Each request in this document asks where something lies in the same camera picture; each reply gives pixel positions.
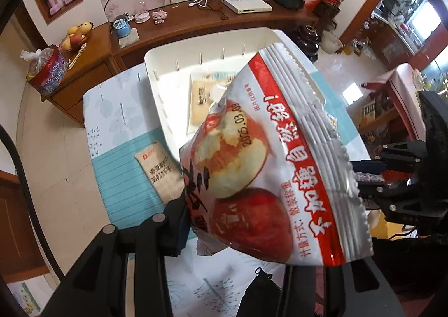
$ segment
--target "dark vase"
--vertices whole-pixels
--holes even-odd
[[[317,34],[316,29],[310,25],[300,26],[295,32],[290,34],[290,38],[310,61],[313,63],[317,61],[319,58],[317,51],[322,39]]]

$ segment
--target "wooden tv stand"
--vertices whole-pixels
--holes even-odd
[[[305,10],[289,10],[272,0],[268,13],[235,14],[223,3],[211,1],[210,8],[189,7],[188,3],[168,5],[164,23],[155,25],[153,20],[136,24],[140,40],[120,48],[115,31],[109,23],[92,30],[87,47],[71,70],[68,70],[59,87],[41,101],[49,100],[58,109],[84,126],[82,96],[91,88],[108,78],[144,61],[148,50],[163,44],[199,35],[227,30],[268,27],[292,32],[299,25],[314,25],[318,19]]]

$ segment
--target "red plastic bag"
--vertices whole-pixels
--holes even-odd
[[[238,73],[180,155],[198,254],[326,266],[372,254],[347,152],[281,43]]]

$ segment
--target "white and teal tablecloth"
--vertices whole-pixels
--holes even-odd
[[[276,33],[326,98],[325,110],[337,118],[350,159],[369,158],[341,99],[295,44],[283,32]],[[162,212],[162,202],[134,158],[156,140],[166,148],[145,64],[89,90],[84,95],[84,121],[93,170],[111,223],[123,229]],[[212,257],[198,257],[196,241],[190,236],[178,258],[166,258],[174,316],[235,316],[258,267],[272,273],[273,280],[281,285],[283,265],[259,261],[229,248]]]

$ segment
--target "printed peach image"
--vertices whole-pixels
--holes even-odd
[[[192,161],[196,169],[208,169],[209,194],[226,198],[253,181],[268,149],[261,125],[239,104],[227,101],[222,112],[209,114],[202,124],[192,146]]]
[[[210,232],[258,259],[286,263],[293,251],[288,213],[281,200],[265,189],[247,188],[216,200]]]

